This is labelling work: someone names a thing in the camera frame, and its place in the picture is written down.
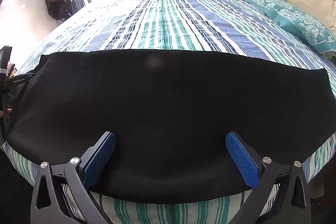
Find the person left hand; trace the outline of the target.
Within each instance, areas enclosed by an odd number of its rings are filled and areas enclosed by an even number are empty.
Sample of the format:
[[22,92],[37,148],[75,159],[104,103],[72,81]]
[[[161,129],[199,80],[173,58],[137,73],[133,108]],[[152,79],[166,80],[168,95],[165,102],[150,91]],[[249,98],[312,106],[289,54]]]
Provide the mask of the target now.
[[[6,116],[7,116],[7,118],[10,117],[11,112],[12,112],[11,109],[7,109],[7,111],[6,111]],[[4,116],[4,112],[3,112],[3,111],[0,111],[0,118],[3,118],[3,116]]]

